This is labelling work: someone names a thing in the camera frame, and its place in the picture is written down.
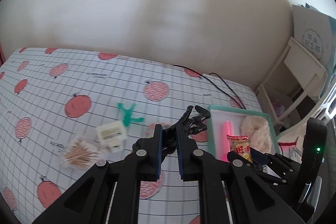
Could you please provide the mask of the white blue printed box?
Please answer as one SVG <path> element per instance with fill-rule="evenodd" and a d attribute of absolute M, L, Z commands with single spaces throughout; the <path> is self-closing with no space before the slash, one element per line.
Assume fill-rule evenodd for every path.
<path fill-rule="evenodd" d="M 329 73 L 335 69 L 335 18 L 311 8 L 293 5 L 294 39 Z"/>

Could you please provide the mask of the pink hair comb clip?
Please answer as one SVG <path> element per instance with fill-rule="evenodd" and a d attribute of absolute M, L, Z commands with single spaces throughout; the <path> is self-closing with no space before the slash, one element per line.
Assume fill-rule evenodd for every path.
<path fill-rule="evenodd" d="M 227 136 L 234 135 L 233 123 L 231 121 L 224 121 L 222 124 L 221 132 L 221 156 L 222 161 L 228 162 L 227 155 L 231 151 L 230 141 L 227 139 Z"/>

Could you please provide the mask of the green plastic figurine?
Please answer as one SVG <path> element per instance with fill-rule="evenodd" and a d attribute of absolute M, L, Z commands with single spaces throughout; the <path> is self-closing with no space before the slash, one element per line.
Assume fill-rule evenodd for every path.
<path fill-rule="evenodd" d="M 131 123 L 142 123 L 143 121 L 145 121 L 143 117 L 140 118 L 133 117 L 135 107 L 136 107 L 135 103 L 133 103 L 128 109 L 126 109 L 123 106 L 123 103 L 117 104 L 117 108 L 122 112 L 123 115 L 122 123 L 125 127 L 129 127 Z"/>

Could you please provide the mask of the black hair claw clip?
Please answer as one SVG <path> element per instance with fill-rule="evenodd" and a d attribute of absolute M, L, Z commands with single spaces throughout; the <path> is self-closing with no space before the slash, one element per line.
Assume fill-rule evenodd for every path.
<path fill-rule="evenodd" d="M 173 154 L 177 149 L 177 141 L 175 137 L 175 129 L 181 125 L 184 137 L 189 137 L 190 135 L 197 135 L 203 131 L 207 130 L 207 126 L 204 121 L 209 119 L 211 114 L 205 108 L 196 105 L 188 106 L 186 111 L 183 113 L 181 118 L 170 127 L 162 126 L 162 157 L 161 162 L 164 161 L 167 155 Z"/>

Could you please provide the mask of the white floss pick box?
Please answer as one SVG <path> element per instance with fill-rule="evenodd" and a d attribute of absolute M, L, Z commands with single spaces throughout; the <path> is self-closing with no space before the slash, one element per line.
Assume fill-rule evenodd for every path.
<path fill-rule="evenodd" d="M 120 120 L 98 126 L 96 132 L 100 144 L 112 153 L 121 151 L 123 141 L 127 139 L 125 126 Z"/>

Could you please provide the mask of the pomegranate pattern grid tablecloth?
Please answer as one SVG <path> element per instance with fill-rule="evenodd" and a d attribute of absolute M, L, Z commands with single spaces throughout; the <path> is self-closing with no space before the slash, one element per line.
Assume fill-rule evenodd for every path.
<path fill-rule="evenodd" d="M 156 124 L 174 124 L 190 105 L 259 111 L 253 91 L 195 69 L 113 53 L 23 47 L 1 66 L 1 194 L 21 223 L 32 223 L 82 174 L 60 156 L 74 135 L 97 143 L 96 128 L 122 120 L 118 103 L 142 123 L 126 128 L 122 160 Z"/>

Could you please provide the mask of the cream lace scrunchie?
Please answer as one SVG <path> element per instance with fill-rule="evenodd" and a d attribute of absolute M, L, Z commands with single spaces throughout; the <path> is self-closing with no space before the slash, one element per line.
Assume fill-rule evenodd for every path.
<path fill-rule="evenodd" d="M 246 116 L 240 127 L 241 135 L 248 136 L 252 148 L 270 153 L 272 140 L 268 121 L 260 116 Z"/>

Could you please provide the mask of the white wooden shelf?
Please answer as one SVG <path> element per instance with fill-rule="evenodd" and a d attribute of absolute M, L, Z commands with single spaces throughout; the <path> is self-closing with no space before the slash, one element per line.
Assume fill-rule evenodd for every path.
<path fill-rule="evenodd" d="M 270 116 L 277 135 L 302 120 L 297 107 L 306 98 L 319 99 L 326 80 L 325 67 L 291 37 L 279 59 L 256 88 L 261 109 Z M 277 100 L 286 108 L 279 118 L 272 106 L 272 102 Z"/>

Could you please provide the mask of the cotton swab pack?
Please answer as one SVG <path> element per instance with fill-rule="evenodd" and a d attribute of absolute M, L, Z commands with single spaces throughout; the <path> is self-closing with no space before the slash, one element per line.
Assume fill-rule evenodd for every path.
<path fill-rule="evenodd" d="M 83 135 L 74 135 L 60 156 L 66 168 L 89 169 L 102 158 L 101 150 Z"/>

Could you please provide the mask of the pink yarn item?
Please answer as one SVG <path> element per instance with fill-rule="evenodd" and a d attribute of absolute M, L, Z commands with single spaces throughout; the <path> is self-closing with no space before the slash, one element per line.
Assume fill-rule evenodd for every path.
<path fill-rule="evenodd" d="M 282 114 L 284 114 L 284 112 L 286 110 L 285 106 L 279 100 L 277 100 L 276 102 L 272 102 L 272 106 L 273 106 L 274 112 L 275 112 L 275 114 L 278 118 Z"/>

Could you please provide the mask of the teal storage box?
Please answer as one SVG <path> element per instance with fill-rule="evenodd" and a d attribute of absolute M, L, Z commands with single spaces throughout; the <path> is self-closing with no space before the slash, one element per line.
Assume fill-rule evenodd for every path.
<path fill-rule="evenodd" d="M 269 115 L 252 110 L 242 110 L 239 108 L 210 105 L 208 110 L 211 114 L 206 125 L 208 136 L 208 152 L 216 159 L 227 160 L 227 153 L 230 151 L 227 135 L 242 136 L 240 127 L 247 116 L 258 116 L 264 118 L 269 125 L 269 135 L 271 139 L 270 153 L 279 153 L 277 137 Z"/>

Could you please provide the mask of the red yellow snack packet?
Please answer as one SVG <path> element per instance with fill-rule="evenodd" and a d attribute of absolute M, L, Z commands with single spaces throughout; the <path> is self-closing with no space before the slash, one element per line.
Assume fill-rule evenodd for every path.
<path fill-rule="evenodd" d="M 227 135 L 230 144 L 230 151 L 236 152 L 239 156 L 252 162 L 251 146 L 249 136 L 232 136 Z"/>

